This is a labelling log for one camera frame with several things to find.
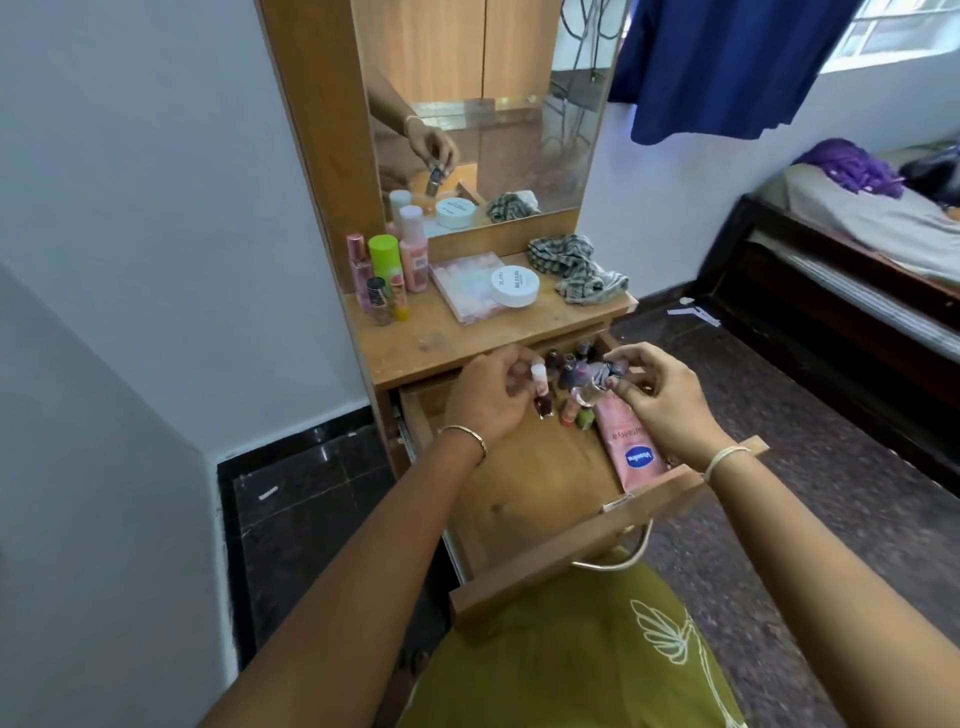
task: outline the wardrobe door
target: wardrobe door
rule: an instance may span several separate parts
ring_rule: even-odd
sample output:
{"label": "wardrobe door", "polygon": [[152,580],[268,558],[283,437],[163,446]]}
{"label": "wardrobe door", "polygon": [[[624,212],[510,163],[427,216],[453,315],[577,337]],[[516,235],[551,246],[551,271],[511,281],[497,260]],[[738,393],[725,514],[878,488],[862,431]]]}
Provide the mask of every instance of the wardrobe door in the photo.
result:
{"label": "wardrobe door", "polygon": [[562,4],[563,0],[487,0],[484,98],[497,99],[499,107],[513,107],[532,105],[546,95]]}
{"label": "wardrobe door", "polygon": [[485,0],[353,0],[361,57],[408,104],[478,99],[485,10]]}

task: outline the checkered cloth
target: checkered cloth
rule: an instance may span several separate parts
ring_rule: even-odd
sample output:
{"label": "checkered cloth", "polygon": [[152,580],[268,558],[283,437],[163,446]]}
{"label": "checkered cloth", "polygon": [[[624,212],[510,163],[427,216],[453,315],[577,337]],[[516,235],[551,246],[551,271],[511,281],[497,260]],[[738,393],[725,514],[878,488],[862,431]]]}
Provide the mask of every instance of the checkered cloth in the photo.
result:
{"label": "checkered cloth", "polygon": [[508,220],[519,220],[522,217],[539,214],[540,205],[537,203],[537,196],[529,189],[504,192],[487,204],[487,215],[495,223],[505,223]]}
{"label": "checkered cloth", "polygon": [[556,288],[567,303],[601,303],[627,290],[626,276],[593,262],[593,244],[583,235],[539,237],[527,247],[534,268],[561,277]]}

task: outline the lotion bottle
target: lotion bottle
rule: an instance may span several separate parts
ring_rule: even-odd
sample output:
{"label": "lotion bottle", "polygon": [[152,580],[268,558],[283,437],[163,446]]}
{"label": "lotion bottle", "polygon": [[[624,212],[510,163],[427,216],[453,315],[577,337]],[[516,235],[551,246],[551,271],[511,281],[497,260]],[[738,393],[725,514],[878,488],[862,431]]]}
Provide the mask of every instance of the lotion bottle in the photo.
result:
{"label": "lotion bottle", "polygon": [[403,260],[403,277],[407,290],[422,293],[426,290],[429,264],[427,240],[423,232],[423,210],[416,205],[400,208],[400,258]]}

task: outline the wooden dressing table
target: wooden dressing table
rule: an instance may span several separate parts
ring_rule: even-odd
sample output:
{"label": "wooden dressing table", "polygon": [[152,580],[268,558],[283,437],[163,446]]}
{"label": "wooden dressing table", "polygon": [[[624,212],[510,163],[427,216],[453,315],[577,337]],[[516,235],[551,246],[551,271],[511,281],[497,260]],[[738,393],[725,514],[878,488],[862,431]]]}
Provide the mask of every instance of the wooden dressing table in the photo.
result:
{"label": "wooden dressing table", "polygon": [[[584,338],[601,353],[615,346],[610,324],[636,300],[622,293],[571,305],[554,291],[556,278],[543,274],[527,308],[463,326],[431,281],[426,292],[409,295],[409,321],[377,327],[354,295],[346,246],[349,233],[369,239],[385,226],[350,1],[261,0],[261,9],[357,364],[397,476],[432,441],[450,382],[475,355],[513,342],[541,352],[573,351]],[[574,232],[578,215],[574,208],[431,238],[429,256],[436,262],[491,251],[528,265],[529,241]],[[759,438],[746,444],[755,453],[766,449]],[[698,474],[679,467],[642,495],[623,497],[595,428],[541,421],[531,407],[471,476],[447,524],[444,542],[462,584],[451,593],[454,617],[480,614],[574,561],[609,551],[624,532],[668,518],[705,489]]]}

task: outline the black floor tile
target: black floor tile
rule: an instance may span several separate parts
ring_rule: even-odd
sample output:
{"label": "black floor tile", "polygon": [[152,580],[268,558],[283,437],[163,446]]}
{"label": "black floor tile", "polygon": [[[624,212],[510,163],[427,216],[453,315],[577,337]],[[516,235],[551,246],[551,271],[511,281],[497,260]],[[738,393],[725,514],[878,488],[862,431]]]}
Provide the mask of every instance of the black floor tile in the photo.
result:
{"label": "black floor tile", "polygon": [[396,478],[389,466],[381,466],[350,481],[349,487],[353,491],[353,499],[364,518],[379,505],[383,497],[394,487],[395,482]]}
{"label": "black floor tile", "polygon": [[233,481],[242,528],[347,481],[339,443],[317,445]]}
{"label": "black floor tile", "polygon": [[361,427],[339,438],[337,448],[350,479],[390,464],[376,425]]}
{"label": "black floor tile", "polygon": [[259,649],[349,541],[363,515],[347,485],[273,514],[243,537]]}

